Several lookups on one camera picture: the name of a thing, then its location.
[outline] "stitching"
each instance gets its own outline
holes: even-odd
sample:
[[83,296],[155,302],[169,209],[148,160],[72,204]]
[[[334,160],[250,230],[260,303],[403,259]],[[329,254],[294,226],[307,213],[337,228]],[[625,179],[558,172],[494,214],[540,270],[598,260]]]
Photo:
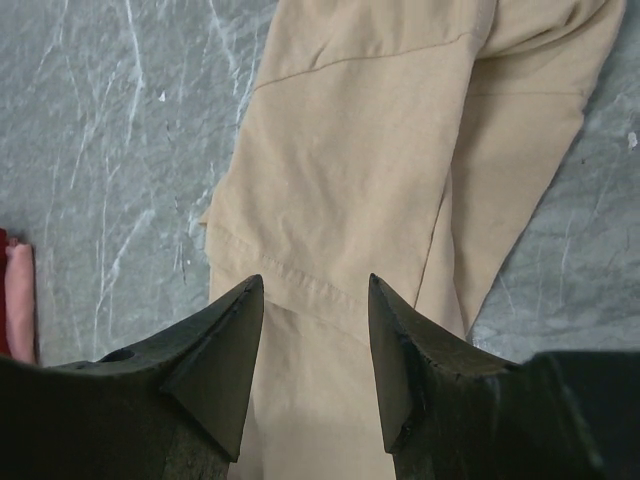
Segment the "stitching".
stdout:
[[478,8],[476,9],[476,24],[475,24],[475,34],[476,36],[480,33],[480,19],[482,18],[482,12],[484,9],[485,3],[484,2],[480,2],[478,5]]
[[448,42],[438,43],[438,44],[435,44],[435,45],[425,45],[425,46],[422,46],[422,47],[413,48],[413,49],[410,49],[410,50],[405,50],[404,52],[388,53],[388,54],[384,54],[384,55],[372,55],[372,56],[367,56],[367,57],[341,58],[340,60],[334,60],[333,62],[326,63],[326,64],[324,64],[324,65],[322,65],[320,67],[317,67],[317,68],[311,68],[311,69],[305,70],[303,72],[292,73],[291,75],[287,75],[287,76],[284,76],[282,78],[277,78],[275,80],[269,80],[269,81],[267,81],[265,83],[261,83],[260,85],[257,85],[253,89],[253,92],[255,93],[260,88],[266,87],[267,85],[271,85],[271,84],[274,84],[274,83],[279,83],[279,82],[282,82],[284,80],[288,80],[288,79],[293,78],[293,77],[298,77],[300,75],[304,75],[306,73],[317,72],[318,70],[322,70],[323,68],[330,67],[330,66],[336,65],[338,63],[350,62],[352,60],[378,60],[378,59],[381,59],[381,58],[400,57],[400,56],[405,55],[407,53],[415,53],[415,52],[419,52],[421,50],[427,50],[427,49],[430,49],[430,48],[444,47],[446,45],[451,45],[452,43],[456,43],[458,40],[460,40],[465,35],[470,35],[472,37],[476,37],[475,32],[464,32],[464,33],[461,33],[460,35],[458,35],[453,40],[449,40]]
[[581,91],[577,92],[478,92],[467,93],[467,97],[498,97],[507,95],[565,95],[565,96],[584,96]]
[[[215,261],[212,261],[212,265],[215,267],[215,271],[222,271],[227,276],[231,276],[232,275],[232,273],[228,269],[226,269],[224,266],[220,265],[219,263],[217,263]],[[287,310],[289,312],[300,314],[300,312],[297,312],[297,311],[292,310],[292,309],[287,308],[287,307],[283,307],[282,305],[279,305],[279,304],[273,302],[272,300],[269,300],[267,298],[265,298],[265,300],[268,301],[269,303],[275,305],[276,307],[281,308],[282,310]],[[323,325],[326,328],[332,328],[332,329],[336,330],[337,332],[340,332],[341,334],[343,334],[343,335],[353,339],[354,341],[358,342],[360,345],[369,348],[369,344],[367,342],[362,341],[358,335],[340,328],[338,325],[336,325],[331,320],[328,320],[328,319],[326,319],[324,317],[321,317],[321,316],[319,316],[319,315],[317,315],[315,313],[304,313],[303,315],[305,317],[309,317],[312,322],[319,323],[319,324]]]
[[[364,303],[363,303],[363,302],[360,302],[359,300],[357,300],[356,298],[352,297],[352,296],[351,296],[351,295],[349,295],[347,292],[345,292],[345,291],[343,291],[343,290],[339,289],[338,287],[336,287],[336,286],[335,286],[335,285],[333,285],[332,283],[329,283],[329,282],[327,282],[327,281],[325,281],[325,280],[320,280],[320,279],[318,279],[318,278],[316,278],[316,277],[314,277],[314,276],[312,276],[312,275],[309,275],[309,274],[308,274],[308,273],[306,273],[306,272],[303,272],[302,270],[298,270],[297,268],[290,267],[290,266],[288,266],[288,265],[286,265],[286,264],[284,264],[284,263],[280,262],[279,260],[276,260],[275,258],[272,258],[272,257],[270,257],[270,256],[268,256],[268,255],[265,255],[265,254],[262,254],[262,253],[258,252],[258,250],[257,250],[256,248],[254,248],[253,246],[249,245],[249,244],[248,244],[248,243],[246,243],[244,240],[242,240],[242,239],[240,239],[240,238],[236,237],[235,235],[233,235],[233,234],[232,234],[229,230],[227,230],[226,228],[221,227],[221,226],[219,226],[219,225],[213,225],[213,226],[212,226],[212,228],[213,228],[213,229],[215,229],[215,230],[219,230],[219,231],[221,231],[221,233],[223,233],[223,234],[227,237],[226,239],[223,239],[223,241],[224,241],[224,243],[225,243],[225,244],[227,244],[227,245],[228,245],[228,244],[230,244],[231,242],[233,242],[233,243],[235,243],[235,244],[236,244],[236,246],[237,246],[237,247],[242,248],[242,249],[243,249],[243,250],[245,250],[245,251],[246,251],[246,250],[250,250],[250,251],[252,251],[252,252],[255,252],[261,260],[266,260],[267,262],[273,263],[273,264],[275,264],[276,266],[281,267],[281,270],[287,270],[287,271],[290,271],[290,272],[294,272],[294,273],[296,273],[296,274],[298,274],[298,275],[301,275],[303,278],[307,278],[307,279],[311,280],[311,281],[312,281],[312,282],[314,282],[314,283],[317,283],[317,284],[319,284],[319,285],[321,285],[321,286],[329,287],[329,289],[334,290],[335,292],[337,292],[337,293],[339,293],[340,295],[344,296],[346,301],[348,301],[348,302],[352,302],[352,303],[355,303],[355,304],[356,304],[356,305],[358,305],[358,306],[364,306]],[[277,270],[276,270],[276,269],[274,269],[274,268],[270,268],[270,270],[271,270],[275,275],[277,275],[278,277],[282,278],[283,280],[290,281],[290,280],[289,280],[289,279],[284,275],[284,272],[279,272],[279,271],[277,271]],[[302,286],[303,286],[304,288],[306,288],[307,290],[310,290],[310,291],[312,291],[312,292],[314,292],[314,293],[321,293],[317,288],[314,288],[312,284],[306,284],[306,283],[303,283],[303,284],[302,284]]]

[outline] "red fabric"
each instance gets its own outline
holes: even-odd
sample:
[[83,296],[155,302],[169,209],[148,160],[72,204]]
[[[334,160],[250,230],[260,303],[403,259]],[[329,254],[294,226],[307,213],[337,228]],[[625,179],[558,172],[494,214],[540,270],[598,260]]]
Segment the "red fabric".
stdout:
[[7,232],[0,228],[0,354],[10,356],[7,343],[7,308],[4,290],[4,274],[7,268]]

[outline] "floor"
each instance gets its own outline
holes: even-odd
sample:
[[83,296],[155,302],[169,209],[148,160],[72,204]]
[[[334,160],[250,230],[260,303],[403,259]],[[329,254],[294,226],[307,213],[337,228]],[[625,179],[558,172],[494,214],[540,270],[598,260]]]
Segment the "floor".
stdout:
[[[36,248],[46,365],[207,303],[198,218],[228,168],[273,0],[0,0],[0,225]],[[583,131],[470,339],[521,361],[640,345],[640,0]]]

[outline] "marble surface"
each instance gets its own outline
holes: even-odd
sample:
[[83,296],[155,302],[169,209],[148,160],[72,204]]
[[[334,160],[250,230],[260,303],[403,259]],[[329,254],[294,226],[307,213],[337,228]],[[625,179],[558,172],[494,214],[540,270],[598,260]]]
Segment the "marble surface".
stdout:
[[[97,359],[207,303],[198,218],[273,0],[0,0],[0,225],[32,242],[42,361]],[[640,0],[503,268],[477,346],[640,346]]]

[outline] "beige trousers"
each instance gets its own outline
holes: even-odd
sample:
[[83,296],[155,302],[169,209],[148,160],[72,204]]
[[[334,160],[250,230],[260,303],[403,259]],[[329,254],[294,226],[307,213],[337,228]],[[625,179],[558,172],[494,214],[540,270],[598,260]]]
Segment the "beige trousers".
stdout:
[[464,336],[582,123],[624,0],[280,0],[206,214],[260,273],[243,480],[394,477],[369,274]]

